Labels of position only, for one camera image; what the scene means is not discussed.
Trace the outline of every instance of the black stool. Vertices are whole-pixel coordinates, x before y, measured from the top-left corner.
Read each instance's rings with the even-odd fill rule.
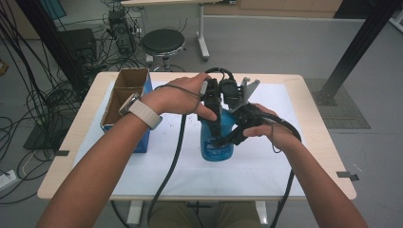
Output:
[[[163,68],[163,71],[172,72],[172,67],[184,71],[180,66],[169,64],[169,56],[178,53],[184,47],[184,36],[180,32],[165,28],[150,31],[143,37],[142,45],[146,54],[163,57],[163,66],[156,67],[154,71]]]

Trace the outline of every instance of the person's left arm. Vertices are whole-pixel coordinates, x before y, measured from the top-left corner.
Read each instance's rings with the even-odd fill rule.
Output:
[[[202,82],[208,78],[201,73],[193,78],[170,82],[194,94],[199,94]],[[143,96],[141,101],[156,113],[186,114],[199,99],[174,87],[162,87]],[[202,104],[195,113],[215,120],[213,111]],[[107,203],[125,166],[148,126],[133,114],[124,115],[97,141],[71,170],[57,190],[38,227],[91,227]]]

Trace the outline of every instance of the khaki pants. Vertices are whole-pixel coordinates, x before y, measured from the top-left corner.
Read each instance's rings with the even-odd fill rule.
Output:
[[[150,228],[199,228],[196,214],[185,202],[156,203]],[[259,215],[253,201],[220,202],[216,218],[217,228],[260,228]]]

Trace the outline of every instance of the blue cardboard box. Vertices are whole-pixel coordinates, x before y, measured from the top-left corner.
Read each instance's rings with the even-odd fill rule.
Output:
[[[107,132],[122,116],[119,114],[119,108],[127,98],[138,92],[142,95],[152,91],[151,78],[148,68],[126,68],[121,69],[112,88],[106,110],[101,119],[101,128]],[[145,153],[148,147],[148,138],[150,130],[148,129],[140,140],[133,153]]]

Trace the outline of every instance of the black post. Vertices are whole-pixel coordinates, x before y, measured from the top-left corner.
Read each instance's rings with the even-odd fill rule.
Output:
[[[22,12],[27,16],[41,40],[47,46],[60,69],[65,73],[72,88],[82,101],[88,92],[89,85],[84,78],[80,65],[74,61],[65,44],[57,34],[57,28],[40,0],[15,0]]]
[[[388,23],[400,3],[401,0],[378,1],[373,12],[359,29],[323,88],[314,92],[314,99],[318,105],[336,105],[334,97],[337,91],[353,71],[365,51],[373,43],[376,36]]]

